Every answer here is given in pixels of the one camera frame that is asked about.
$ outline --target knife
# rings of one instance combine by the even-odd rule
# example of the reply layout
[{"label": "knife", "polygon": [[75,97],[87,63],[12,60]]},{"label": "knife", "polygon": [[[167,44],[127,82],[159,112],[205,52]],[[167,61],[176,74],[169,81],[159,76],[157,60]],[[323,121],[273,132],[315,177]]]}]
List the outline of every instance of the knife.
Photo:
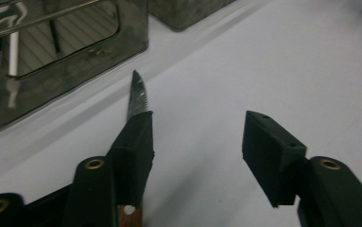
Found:
[{"label": "knife", "polygon": [[[127,121],[138,114],[147,113],[147,89],[139,73],[134,70],[130,86]],[[141,227],[143,219],[142,203],[136,208],[133,205],[120,205],[119,222],[121,227]]]},{"label": "knife", "polygon": [[139,73],[134,70],[133,77],[130,86],[130,98],[128,106],[128,116],[127,120],[129,121],[131,117],[148,110],[147,102],[147,90],[143,79],[140,77]]}]

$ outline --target black plastic part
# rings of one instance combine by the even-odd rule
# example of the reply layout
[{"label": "black plastic part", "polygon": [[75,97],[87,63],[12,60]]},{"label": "black plastic part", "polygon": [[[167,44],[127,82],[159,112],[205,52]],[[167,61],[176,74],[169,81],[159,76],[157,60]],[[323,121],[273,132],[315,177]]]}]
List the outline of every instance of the black plastic part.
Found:
[{"label": "black plastic part", "polygon": [[270,117],[246,113],[243,159],[273,207],[294,203],[306,146]]},{"label": "black plastic part", "polygon": [[22,197],[14,193],[0,194],[0,227],[22,226],[24,213],[24,201]]},{"label": "black plastic part", "polygon": [[62,223],[71,184],[26,206],[27,226],[57,227]]},{"label": "black plastic part", "polygon": [[[322,218],[325,226],[362,227],[362,184],[349,168],[335,159],[314,157],[306,170],[305,191],[310,191],[311,196],[305,196],[302,200],[311,204],[312,208],[303,209],[301,221]],[[308,218],[313,216],[313,209],[319,210],[319,216]]]},{"label": "black plastic part", "polygon": [[324,227],[319,207],[312,201],[301,200],[298,208],[299,220],[302,227]]},{"label": "black plastic part", "polygon": [[152,112],[129,119],[107,158],[112,161],[118,204],[139,207],[154,159]]},{"label": "black plastic part", "polygon": [[105,157],[78,165],[63,215],[62,227],[118,226],[112,167]]}]

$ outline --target plastic container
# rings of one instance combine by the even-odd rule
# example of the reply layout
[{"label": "plastic container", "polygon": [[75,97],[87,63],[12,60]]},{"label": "plastic container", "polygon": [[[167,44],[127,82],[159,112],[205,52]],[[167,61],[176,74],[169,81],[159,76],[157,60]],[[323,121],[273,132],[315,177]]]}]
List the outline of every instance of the plastic container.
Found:
[{"label": "plastic container", "polygon": [[149,0],[148,12],[169,26],[183,31],[235,0]]},{"label": "plastic container", "polygon": [[147,49],[147,0],[0,1],[0,128]]}]

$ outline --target wooden knife handle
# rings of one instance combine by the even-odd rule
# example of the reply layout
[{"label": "wooden knife handle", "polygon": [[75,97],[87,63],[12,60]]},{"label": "wooden knife handle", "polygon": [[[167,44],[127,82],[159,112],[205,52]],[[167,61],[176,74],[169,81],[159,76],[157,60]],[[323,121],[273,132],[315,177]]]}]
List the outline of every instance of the wooden knife handle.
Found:
[{"label": "wooden knife handle", "polygon": [[119,208],[119,226],[120,227],[142,227],[143,226],[143,205],[141,204],[131,215],[124,212],[124,205]]}]

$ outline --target white table surface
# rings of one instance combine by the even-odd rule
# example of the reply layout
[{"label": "white table surface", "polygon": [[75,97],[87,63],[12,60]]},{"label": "white table surface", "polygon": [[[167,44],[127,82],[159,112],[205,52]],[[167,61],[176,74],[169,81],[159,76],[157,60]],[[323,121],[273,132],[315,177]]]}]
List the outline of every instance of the white table surface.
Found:
[{"label": "white table surface", "polygon": [[[173,33],[150,18],[146,53],[0,131],[0,193],[35,201],[105,154],[125,124],[133,68],[154,111],[146,226],[300,226],[297,207],[272,209],[242,159],[246,110],[272,116],[307,157],[336,158],[362,182],[362,0],[239,2],[195,40],[184,38],[196,28]],[[174,40],[189,47],[161,49]]]}]

